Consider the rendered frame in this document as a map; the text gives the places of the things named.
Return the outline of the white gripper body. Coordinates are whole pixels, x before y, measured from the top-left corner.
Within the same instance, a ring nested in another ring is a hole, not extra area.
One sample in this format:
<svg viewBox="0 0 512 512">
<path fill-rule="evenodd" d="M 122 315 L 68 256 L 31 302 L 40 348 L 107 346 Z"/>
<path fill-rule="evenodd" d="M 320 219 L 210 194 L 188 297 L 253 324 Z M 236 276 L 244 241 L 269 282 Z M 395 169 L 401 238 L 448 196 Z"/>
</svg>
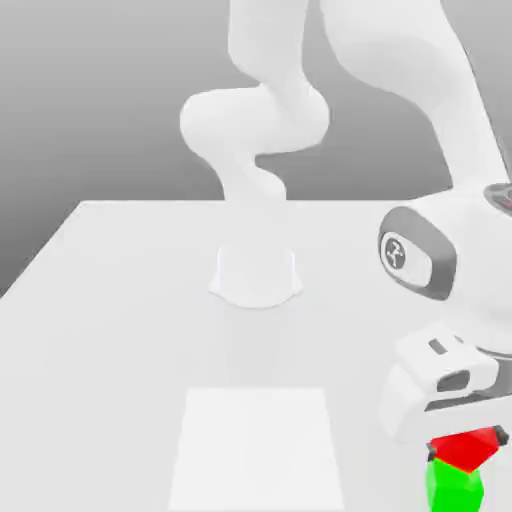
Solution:
<svg viewBox="0 0 512 512">
<path fill-rule="evenodd" d="M 512 394 L 427 410 L 433 401 L 401 364 L 395 364 L 382 387 L 378 408 L 384 431 L 395 442 L 407 444 L 512 425 Z"/>
</svg>

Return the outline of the small red cube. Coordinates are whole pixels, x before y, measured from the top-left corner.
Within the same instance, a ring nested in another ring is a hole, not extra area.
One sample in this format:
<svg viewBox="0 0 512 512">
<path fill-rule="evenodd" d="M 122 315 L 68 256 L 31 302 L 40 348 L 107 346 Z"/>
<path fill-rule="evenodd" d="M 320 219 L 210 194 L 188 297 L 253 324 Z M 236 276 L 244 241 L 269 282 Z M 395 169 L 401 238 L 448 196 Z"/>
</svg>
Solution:
<svg viewBox="0 0 512 512">
<path fill-rule="evenodd" d="M 433 438 L 437 457 L 461 471 L 471 473 L 492 457 L 499 449 L 493 427 Z"/>
</svg>

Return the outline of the small green cube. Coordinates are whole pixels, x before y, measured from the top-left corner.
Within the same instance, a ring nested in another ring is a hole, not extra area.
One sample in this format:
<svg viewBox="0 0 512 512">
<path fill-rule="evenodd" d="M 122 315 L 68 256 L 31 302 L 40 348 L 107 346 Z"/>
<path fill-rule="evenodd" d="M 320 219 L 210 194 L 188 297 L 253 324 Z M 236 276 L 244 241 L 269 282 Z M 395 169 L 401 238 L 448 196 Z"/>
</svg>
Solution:
<svg viewBox="0 0 512 512">
<path fill-rule="evenodd" d="M 479 469 L 465 472 L 433 459 L 427 463 L 425 485 L 429 512 L 480 512 L 484 485 Z"/>
</svg>

